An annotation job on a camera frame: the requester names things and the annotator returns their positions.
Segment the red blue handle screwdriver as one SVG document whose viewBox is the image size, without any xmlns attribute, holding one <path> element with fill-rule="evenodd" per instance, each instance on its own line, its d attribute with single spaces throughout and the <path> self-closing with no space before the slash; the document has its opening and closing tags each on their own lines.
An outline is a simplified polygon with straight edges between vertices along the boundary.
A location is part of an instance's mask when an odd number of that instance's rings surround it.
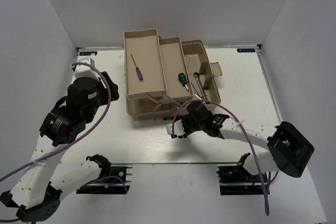
<svg viewBox="0 0 336 224">
<path fill-rule="evenodd" d="M 142 72 L 141 72 L 140 68 L 138 67 L 138 65 L 137 65 L 137 63 L 136 63 L 133 54 L 131 54 L 131 59 L 132 59 L 132 61 L 133 61 L 133 63 L 134 63 L 135 71 L 136 71 L 136 75 L 137 75 L 137 77 L 138 77 L 138 80 L 139 80 L 140 82 L 143 82 L 144 78 L 143 78 Z"/>
</svg>

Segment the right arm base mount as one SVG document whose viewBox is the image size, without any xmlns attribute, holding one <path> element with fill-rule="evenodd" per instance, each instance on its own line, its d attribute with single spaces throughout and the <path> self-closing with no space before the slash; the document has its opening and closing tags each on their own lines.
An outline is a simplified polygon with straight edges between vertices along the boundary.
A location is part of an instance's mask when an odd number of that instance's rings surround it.
<svg viewBox="0 0 336 224">
<path fill-rule="evenodd" d="M 217 175 L 221 196 L 263 195 L 259 175 L 250 174 L 243 165 L 251 153 L 245 153 L 231 165 L 218 165 Z"/>
</svg>

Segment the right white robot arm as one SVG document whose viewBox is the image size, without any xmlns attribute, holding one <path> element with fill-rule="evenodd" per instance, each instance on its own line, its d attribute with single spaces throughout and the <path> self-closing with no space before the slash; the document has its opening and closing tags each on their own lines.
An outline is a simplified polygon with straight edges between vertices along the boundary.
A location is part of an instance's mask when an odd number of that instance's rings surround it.
<svg viewBox="0 0 336 224">
<path fill-rule="evenodd" d="M 314 147 L 290 122 L 282 121 L 277 126 L 257 125 L 238 121 L 232 115 L 214 114 L 202 102 L 187 106 L 188 114 L 180 117 L 183 136 L 202 131 L 210 137 L 237 140 L 261 147 L 264 152 L 251 151 L 237 163 L 238 177 L 247 182 L 259 172 L 283 172 L 299 178 L 302 176 Z"/>
</svg>

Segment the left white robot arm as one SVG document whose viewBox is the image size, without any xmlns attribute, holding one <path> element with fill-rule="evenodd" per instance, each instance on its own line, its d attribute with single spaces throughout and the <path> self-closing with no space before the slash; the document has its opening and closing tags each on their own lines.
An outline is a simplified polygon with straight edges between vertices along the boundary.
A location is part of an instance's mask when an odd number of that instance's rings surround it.
<svg viewBox="0 0 336 224">
<path fill-rule="evenodd" d="M 76 139 L 88 135 L 86 125 L 101 106 L 119 99 L 118 86 L 106 72 L 77 77 L 45 117 L 37 145 L 23 175 L 12 190 L 1 194 L 1 202 L 16 208 L 16 221 L 41 222 L 50 218 L 61 201 L 73 191 L 96 180 L 110 178 L 111 163 L 102 155 L 88 156 L 78 170 L 51 180 L 66 150 Z"/>
</svg>

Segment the small silver ratchet wrench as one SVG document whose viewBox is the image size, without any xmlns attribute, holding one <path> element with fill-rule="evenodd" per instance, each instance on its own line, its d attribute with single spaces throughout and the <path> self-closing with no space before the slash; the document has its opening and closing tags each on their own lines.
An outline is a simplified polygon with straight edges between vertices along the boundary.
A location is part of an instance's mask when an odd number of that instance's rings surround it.
<svg viewBox="0 0 336 224">
<path fill-rule="evenodd" d="M 200 96 L 200 94 L 199 94 L 198 91 L 196 90 L 195 86 L 194 86 L 191 82 L 190 82 L 190 86 L 192 87 L 194 96 L 195 96 L 197 99 L 202 100 L 203 98 Z"/>
</svg>

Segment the green stubby screwdriver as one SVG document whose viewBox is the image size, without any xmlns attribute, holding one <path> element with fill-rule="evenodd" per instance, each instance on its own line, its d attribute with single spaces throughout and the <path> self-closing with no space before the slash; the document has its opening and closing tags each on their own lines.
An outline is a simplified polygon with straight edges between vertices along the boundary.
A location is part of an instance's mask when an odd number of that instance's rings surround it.
<svg viewBox="0 0 336 224">
<path fill-rule="evenodd" d="M 181 72 L 181 73 L 178 74 L 178 79 L 179 79 L 179 82 L 181 83 L 181 85 L 184 86 L 187 91 L 189 91 L 188 81 L 187 81 L 186 75 Z"/>
</svg>

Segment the large silver ratchet wrench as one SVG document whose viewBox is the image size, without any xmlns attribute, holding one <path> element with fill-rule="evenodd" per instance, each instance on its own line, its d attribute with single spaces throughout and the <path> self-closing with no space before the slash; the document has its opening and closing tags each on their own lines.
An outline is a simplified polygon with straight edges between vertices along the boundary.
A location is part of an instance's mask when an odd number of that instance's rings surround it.
<svg viewBox="0 0 336 224">
<path fill-rule="evenodd" d="M 196 83 L 197 83 L 198 88 L 199 88 L 199 90 L 200 90 L 200 92 L 202 94 L 203 99 L 206 100 L 206 103 L 207 103 L 208 98 L 207 98 L 206 92 L 205 92 L 205 90 L 204 90 L 204 88 L 202 86 L 201 79 L 200 79 L 200 74 L 198 72 L 194 72 L 193 73 L 193 77 L 196 80 Z"/>
</svg>

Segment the beige plastic toolbox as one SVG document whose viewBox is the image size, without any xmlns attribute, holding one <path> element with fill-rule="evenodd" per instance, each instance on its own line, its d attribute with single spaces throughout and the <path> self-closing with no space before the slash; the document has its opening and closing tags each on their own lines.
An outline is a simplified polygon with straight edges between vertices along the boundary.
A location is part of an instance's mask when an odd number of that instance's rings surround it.
<svg viewBox="0 0 336 224">
<path fill-rule="evenodd" d="M 143 75 L 140 82 L 131 59 Z M 162 38 L 157 29 L 124 32 L 124 72 L 127 114 L 134 121 L 173 117 L 186 101 L 197 99 L 190 82 L 202 97 L 194 72 L 200 75 L 210 110 L 221 102 L 216 78 L 223 72 L 218 62 L 210 62 L 201 40 L 182 41 L 180 37 Z M 184 73 L 189 91 L 178 80 Z"/>
</svg>

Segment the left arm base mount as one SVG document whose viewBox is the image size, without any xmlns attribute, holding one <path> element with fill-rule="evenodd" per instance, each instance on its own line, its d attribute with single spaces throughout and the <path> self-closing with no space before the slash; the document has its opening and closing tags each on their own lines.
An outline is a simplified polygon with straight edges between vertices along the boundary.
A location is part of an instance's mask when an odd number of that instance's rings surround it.
<svg viewBox="0 0 336 224">
<path fill-rule="evenodd" d="M 78 195 L 126 195 L 132 180 L 132 165 L 111 165 L 94 182 L 77 189 Z"/>
</svg>

